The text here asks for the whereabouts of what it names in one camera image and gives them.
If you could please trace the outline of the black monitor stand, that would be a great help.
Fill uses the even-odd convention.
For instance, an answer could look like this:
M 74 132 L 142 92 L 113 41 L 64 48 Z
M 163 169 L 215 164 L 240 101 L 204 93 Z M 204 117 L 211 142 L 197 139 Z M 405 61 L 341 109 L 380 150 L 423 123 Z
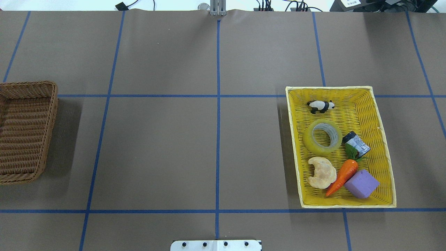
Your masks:
M 428 13 L 434 7 L 436 0 L 335 0 L 330 12 L 359 12 L 359 13 L 399 13 L 415 12 Z

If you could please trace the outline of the panda figurine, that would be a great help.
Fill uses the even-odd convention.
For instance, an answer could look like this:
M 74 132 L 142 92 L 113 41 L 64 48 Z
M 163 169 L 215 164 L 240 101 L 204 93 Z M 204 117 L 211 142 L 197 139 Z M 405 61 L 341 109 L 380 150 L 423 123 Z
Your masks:
M 320 100 L 312 100 L 306 103 L 309 107 L 311 107 L 311 113 L 316 114 L 319 113 L 325 113 L 328 110 L 333 110 L 335 108 L 335 104 L 332 102 L 332 100 L 329 101 L 320 101 Z

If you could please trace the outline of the orange toy carrot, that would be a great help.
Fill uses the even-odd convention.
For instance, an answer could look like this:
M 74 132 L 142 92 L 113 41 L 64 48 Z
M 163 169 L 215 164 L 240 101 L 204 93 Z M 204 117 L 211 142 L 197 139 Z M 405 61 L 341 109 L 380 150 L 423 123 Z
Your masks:
M 366 157 L 360 157 L 358 150 L 351 144 L 345 143 L 345 150 L 347 160 L 342 164 L 338 171 L 336 181 L 329 185 L 325 193 L 326 197 L 331 196 L 343 187 L 344 184 L 358 171 L 358 162 L 366 159 Z

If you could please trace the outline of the brown wicker basket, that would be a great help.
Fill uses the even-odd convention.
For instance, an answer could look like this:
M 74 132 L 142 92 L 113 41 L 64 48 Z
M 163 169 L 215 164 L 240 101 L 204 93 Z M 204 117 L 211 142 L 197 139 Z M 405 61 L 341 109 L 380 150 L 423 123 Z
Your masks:
M 57 116 L 52 81 L 1 83 L 0 183 L 26 184 L 45 170 Z

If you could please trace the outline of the small black labelled jar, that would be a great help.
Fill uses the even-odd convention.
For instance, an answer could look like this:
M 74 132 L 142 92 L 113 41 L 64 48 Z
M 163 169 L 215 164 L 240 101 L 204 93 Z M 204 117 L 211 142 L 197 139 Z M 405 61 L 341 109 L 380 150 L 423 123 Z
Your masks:
M 368 153 L 371 148 L 368 146 L 354 131 L 351 131 L 343 136 L 342 142 L 346 145 L 350 145 L 356 150 L 355 157 L 360 158 Z

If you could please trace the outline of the yellow tape roll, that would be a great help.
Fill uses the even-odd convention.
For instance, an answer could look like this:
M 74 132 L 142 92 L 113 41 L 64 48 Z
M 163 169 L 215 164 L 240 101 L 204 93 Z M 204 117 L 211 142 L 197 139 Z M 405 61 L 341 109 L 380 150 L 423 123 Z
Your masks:
M 329 146 L 319 144 L 314 136 L 316 130 L 324 131 L 329 139 Z M 313 121 L 303 132 L 303 144 L 311 153 L 315 155 L 328 156 L 341 146 L 341 130 L 328 119 L 317 119 Z

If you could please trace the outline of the toy bread piece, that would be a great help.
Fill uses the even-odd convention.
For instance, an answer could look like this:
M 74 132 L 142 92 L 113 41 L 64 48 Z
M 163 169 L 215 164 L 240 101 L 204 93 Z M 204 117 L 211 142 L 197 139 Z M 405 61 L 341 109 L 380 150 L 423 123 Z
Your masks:
M 337 179 L 336 169 L 324 157 L 315 156 L 308 160 L 314 166 L 314 176 L 308 177 L 308 183 L 316 189 L 326 189 Z

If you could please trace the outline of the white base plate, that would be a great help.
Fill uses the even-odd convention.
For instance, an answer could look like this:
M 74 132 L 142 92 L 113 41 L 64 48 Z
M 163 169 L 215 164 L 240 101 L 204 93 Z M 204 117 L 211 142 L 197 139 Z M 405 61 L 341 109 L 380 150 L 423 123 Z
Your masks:
M 261 251 L 260 240 L 178 240 L 170 247 L 171 251 Z

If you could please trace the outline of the purple foam block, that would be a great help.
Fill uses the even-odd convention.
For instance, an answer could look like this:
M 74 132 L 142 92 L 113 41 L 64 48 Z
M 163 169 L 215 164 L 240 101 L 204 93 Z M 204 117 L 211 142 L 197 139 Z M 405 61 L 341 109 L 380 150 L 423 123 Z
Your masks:
M 374 178 L 367 170 L 359 170 L 352 176 L 344 187 L 359 199 L 368 198 L 375 189 L 380 185 L 380 182 Z

